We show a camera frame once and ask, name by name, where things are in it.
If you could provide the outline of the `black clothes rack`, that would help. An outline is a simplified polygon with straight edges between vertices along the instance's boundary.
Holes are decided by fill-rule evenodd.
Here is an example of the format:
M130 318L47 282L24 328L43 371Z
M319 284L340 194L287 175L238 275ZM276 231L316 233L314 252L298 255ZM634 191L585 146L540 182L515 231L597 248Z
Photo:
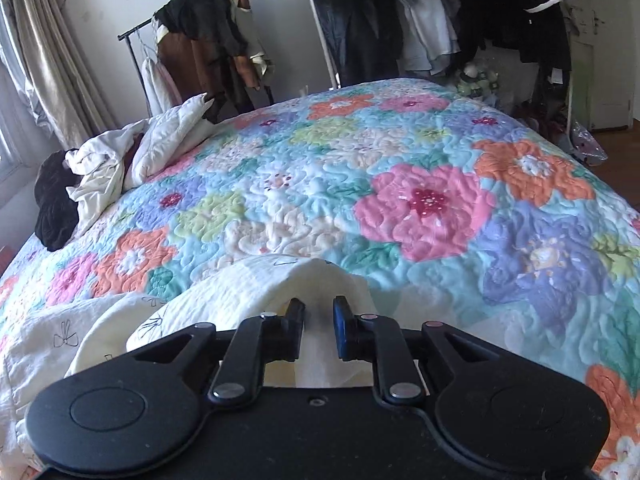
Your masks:
M134 64L134 69L136 70L136 74L137 74L137 78L138 78L138 81L139 81L139 84L140 84L140 88L142 89L142 92L143 92L143 96L144 96L144 99L145 99L145 105L146 105L146 108L148 110L151 110L150 103L149 103L148 92L146 92L146 89L145 89L145 86L144 86L141 65L140 65L138 57L137 57L137 51L134 48L134 45L132 44L131 37L132 36L136 36L137 33L140 32L141 29L144 29L146 26L151 25L152 21L153 21L153 18L147 18L145 21L137 24L134 27L131 27L130 29L126 30L126 32L122 32L121 34L119 34L117 36L117 40L119 42L123 42L124 44L126 44L126 47L128 48L128 52L129 52L132 64Z

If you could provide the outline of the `white quilted jacket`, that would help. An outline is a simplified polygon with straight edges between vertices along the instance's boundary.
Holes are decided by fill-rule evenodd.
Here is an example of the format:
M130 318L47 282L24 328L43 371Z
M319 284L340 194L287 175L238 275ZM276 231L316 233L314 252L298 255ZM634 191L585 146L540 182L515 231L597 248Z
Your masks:
M129 191L150 180L215 133L205 115L215 104L206 93L152 117L124 180Z

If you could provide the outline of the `hanging clothes on white rack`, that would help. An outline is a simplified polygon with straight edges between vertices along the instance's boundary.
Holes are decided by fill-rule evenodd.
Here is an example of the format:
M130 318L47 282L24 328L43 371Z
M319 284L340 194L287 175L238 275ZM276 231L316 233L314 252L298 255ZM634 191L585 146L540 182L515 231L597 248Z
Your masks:
M462 72L487 46L559 84L570 73L563 0L312 0L341 86Z

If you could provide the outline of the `white door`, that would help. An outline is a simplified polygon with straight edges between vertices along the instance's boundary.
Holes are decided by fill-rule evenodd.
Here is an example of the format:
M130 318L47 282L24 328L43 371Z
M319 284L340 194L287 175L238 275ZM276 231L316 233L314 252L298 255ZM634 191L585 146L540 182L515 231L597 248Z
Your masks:
M566 0L575 25L572 115L591 131L628 129L636 99L636 0Z

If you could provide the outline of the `white clothes rack pole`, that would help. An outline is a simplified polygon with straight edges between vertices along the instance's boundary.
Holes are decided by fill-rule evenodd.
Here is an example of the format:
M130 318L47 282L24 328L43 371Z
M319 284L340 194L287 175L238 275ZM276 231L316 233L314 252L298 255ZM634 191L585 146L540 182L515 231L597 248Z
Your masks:
M329 75L330 89L336 90L340 88L340 82L337 80L331 52L329 50L328 44L326 43L326 37L324 36L323 30L322 30L320 18L317 12L316 5L314 4L314 0L309 0L309 4L311 7L312 17L314 18L314 26L316 26L316 29L318 32L320 46L321 46L323 58L324 58L324 64L326 64L326 71L328 72L328 75Z

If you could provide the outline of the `dark clothes on black rack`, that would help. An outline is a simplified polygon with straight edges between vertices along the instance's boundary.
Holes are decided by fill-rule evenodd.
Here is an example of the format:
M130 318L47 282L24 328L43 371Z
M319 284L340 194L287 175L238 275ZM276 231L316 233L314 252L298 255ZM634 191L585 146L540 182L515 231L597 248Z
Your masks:
M157 55L181 99L204 93L214 101L205 118L216 124L222 109L252 112L250 92L273 103L272 62L260 43L250 0L169 0L153 15Z

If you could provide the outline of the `colourful floral quilt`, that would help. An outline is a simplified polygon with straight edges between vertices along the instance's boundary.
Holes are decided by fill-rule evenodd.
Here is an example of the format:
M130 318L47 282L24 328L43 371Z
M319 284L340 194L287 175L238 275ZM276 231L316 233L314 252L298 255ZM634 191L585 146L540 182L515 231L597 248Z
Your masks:
M257 256L364 278L374 312L439 320L584 382L611 430L594 468L639 474L639 215L517 120L393 79L289 100L215 133L1 280L1 350L48 307L173 300Z

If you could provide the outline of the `white bow print dress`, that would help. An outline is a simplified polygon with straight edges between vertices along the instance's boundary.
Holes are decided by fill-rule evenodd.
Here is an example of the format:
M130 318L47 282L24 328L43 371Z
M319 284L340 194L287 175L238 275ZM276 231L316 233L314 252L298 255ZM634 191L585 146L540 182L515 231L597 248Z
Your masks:
M59 379L101 364L197 322L231 330L262 312L281 314L293 299L306 307L299 359L275 365L270 386L367 386L361 363L337 359L332 304L347 299L356 312L373 309L364 278L316 258L257 256L214 272L173 300L124 292L48 307L10 330L1 350L1 461L28 460L24 418L35 396Z

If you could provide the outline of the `cream crumpled garment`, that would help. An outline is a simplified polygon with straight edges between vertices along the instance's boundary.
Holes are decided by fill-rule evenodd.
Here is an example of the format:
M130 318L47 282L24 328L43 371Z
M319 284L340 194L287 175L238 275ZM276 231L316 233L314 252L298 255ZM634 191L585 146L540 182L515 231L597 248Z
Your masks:
M140 120L123 129L105 131L66 153L68 169L80 177L77 184L66 188L78 213L74 237L85 234L104 210L119 199L126 174L126 155L147 125Z

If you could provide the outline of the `dark brown fuzzy garment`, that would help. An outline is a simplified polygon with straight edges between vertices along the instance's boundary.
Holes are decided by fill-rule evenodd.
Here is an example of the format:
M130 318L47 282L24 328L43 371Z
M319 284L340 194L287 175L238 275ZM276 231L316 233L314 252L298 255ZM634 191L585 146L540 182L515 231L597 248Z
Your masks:
M49 252L65 246L79 221L77 203L68 196L67 188L76 188L81 176L68 168L65 156L66 151L52 153L41 164L35 180L35 236Z

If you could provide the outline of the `beige curtain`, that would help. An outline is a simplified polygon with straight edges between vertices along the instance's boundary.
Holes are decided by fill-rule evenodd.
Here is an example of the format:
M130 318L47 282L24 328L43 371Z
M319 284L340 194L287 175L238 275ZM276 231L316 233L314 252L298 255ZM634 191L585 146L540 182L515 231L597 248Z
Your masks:
M1 0L1 63L36 125L62 148L115 127L58 0Z

